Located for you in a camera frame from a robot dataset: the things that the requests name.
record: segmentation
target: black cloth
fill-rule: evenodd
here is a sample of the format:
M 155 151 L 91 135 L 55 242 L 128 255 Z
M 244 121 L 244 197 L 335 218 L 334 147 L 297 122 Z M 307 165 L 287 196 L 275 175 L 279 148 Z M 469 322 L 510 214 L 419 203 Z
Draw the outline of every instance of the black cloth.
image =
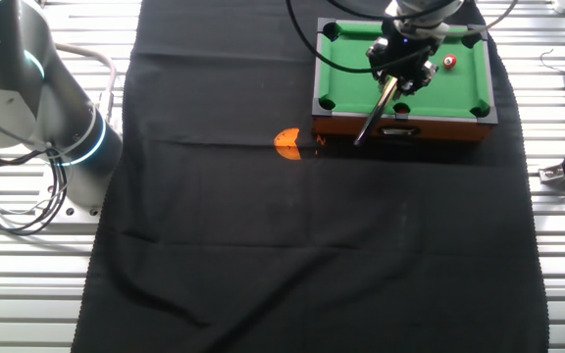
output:
M 311 37 L 350 19 L 294 2 Z M 520 120 L 489 49 L 500 123 L 480 145 L 322 146 L 284 1 L 143 1 L 73 351 L 545 352 Z M 273 147 L 294 127 L 299 161 Z

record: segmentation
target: robotic arm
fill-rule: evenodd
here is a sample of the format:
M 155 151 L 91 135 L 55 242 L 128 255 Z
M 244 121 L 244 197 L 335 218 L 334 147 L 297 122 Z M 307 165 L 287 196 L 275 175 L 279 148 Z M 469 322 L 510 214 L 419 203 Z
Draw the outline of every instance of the robotic arm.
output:
M 0 0 L 0 148 L 50 146 L 76 177 L 69 198 L 100 207 L 122 141 L 65 68 L 34 0 Z
M 373 73 L 381 86 L 390 77 L 397 79 L 397 92 L 404 95 L 431 83 L 437 66 L 429 61 L 448 33 L 443 21 L 456 13 L 464 0 L 394 0 L 385 9 L 383 36 L 367 52 L 372 68 L 394 62 L 404 56 L 423 51 L 414 60 Z

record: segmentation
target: mini pool table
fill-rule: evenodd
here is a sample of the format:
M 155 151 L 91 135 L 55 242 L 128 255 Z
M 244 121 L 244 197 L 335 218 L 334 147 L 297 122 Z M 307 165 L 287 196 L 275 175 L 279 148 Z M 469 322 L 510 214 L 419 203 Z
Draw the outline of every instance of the mini pool table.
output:
M 336 40 L 322 28 L 336 28 Z M 338 64 L 369 68 L 365 53 L 382 35 L 381 23 L 319 19 L 318 50 Z M 451 30 L 468 28 L 452 26 Z M 489 72 L 488 38 L 482 33 L 472 48 L 461 37 L 446 37 L 431 62 L 437 74 L 415 95 L 389 103 L 373 136 L 478 142 L 497 124 Z M 452 54 L 457 65 L 449 70 L 443 58 Z M 313 96 L 313 132 L 357 135 L 377 104 L 381 92 L 371 74 L 349 74 L 317 61 Z

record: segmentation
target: billiard ball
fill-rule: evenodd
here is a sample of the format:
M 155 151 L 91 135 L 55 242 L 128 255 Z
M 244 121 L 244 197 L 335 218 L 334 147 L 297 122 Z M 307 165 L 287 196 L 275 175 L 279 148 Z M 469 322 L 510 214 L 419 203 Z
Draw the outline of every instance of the billiard ball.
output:
M 457 58 L 454 55 L 446 55 L 443 58 L 443 66 L 448 70 L 454 68 L 457 65 Z

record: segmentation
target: aluminum slotted surface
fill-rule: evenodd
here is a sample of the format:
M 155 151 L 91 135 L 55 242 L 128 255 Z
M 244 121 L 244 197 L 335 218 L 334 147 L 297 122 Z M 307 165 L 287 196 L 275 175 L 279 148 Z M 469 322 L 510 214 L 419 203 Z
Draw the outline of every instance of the aluminum slotted surface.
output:
M 509 0 L 480 0 L 493 21 Z M 101 50 L 115 58 L 120 73 L 113 119 L 122 115 L 122 85 L 135 38 L 140 1 L 51 0 L 45 12 L 54 39 Z M 520 0 L 492 32 L 514 86 L 525 135 L 539 252 L 549 300 L 550 352 L 565 353 L 565 192 L 540 185 L 538 167 L 565 156 L 565 17 L 543 0 Z M 99 63 L 62 54 L 65 64 L 97 100 L 108 78 Z M 9 156 L 20 149 L 4 151 Z M 0 202 L 9 208 L 35 203 L 46 187 L 38 162 L 0 172 Z M 31 238 L 0 232 L 0 353 L 69 352 L 76 327 L 94 230 L 62 227 Z

